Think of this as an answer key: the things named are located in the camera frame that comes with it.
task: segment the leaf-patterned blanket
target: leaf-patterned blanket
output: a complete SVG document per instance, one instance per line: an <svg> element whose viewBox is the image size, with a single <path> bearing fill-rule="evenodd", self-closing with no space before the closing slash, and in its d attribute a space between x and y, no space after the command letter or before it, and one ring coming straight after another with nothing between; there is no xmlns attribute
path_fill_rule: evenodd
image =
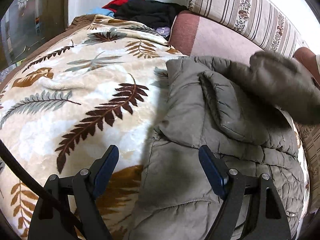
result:
<svg viewBox="0 0 320 240"><path fill-rule="evenodd" d="M0 138L42 186L51 174L75 175L110 144L120 159L96 203L115 240L137 199L153 125L168 94L165 62L183 56L156 31L96 15L21 69L1 92ZM38 197L3 163L0 208L21 238ZM70 198L71 208L75 202Z"/></svg>

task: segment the purple item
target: purple item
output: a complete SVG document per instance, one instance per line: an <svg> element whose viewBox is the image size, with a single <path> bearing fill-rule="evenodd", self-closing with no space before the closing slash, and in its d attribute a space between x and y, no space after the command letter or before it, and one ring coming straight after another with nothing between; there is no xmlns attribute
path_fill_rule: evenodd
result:
<svg viewBox="0 0 320 240"><path fill-rule="evenodd" d="M169 27L159 27L156 29L156 32L159 33L162 37L166 38L170 35Z"/></svg>

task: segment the light blue cloth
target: light blue cloth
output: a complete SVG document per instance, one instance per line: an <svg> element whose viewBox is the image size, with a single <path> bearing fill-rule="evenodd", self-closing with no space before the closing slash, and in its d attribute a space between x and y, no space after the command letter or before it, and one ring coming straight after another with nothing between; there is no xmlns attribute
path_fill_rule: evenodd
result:
<svg viewBox="0 0 320 240"><path fill-rule="evenodd" d="M105 16L113 17L115 13L109 9L103 9L103 8L97 7L97 8L91 9L87 14L103 14Z"/></svg>

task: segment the black cable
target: black cable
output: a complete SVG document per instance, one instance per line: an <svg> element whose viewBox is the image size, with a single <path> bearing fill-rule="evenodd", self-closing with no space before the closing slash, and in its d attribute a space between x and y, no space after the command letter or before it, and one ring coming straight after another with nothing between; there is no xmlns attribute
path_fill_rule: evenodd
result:
<svg viewBox="0 0 320 240"><path fill-rule="evenodd" d="M59 200L48 193L36 180L30 176L29 173L18 163L18 161L12 156L10 151L0 140L0 157L5 162L6 165L11 169L11 171L34 193L36 193L44 201L47 201L60 212L61 215L68 217L73 225L79 229L81 234L85 236L83 231L82 223L77 219L77 217L68 209L66 209Z"/></svg>

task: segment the sofa backrest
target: sofa backrest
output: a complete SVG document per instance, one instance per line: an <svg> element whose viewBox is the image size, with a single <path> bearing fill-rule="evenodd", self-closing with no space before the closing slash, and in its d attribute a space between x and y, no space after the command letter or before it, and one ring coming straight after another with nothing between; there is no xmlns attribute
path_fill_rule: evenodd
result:
<svg viewBox="0 0 320 240"><path fill-rule="evenodd" d="M189 10L240 33L263 50L291 58L305 46L299 32L268 0L186 0Z"/></svg>

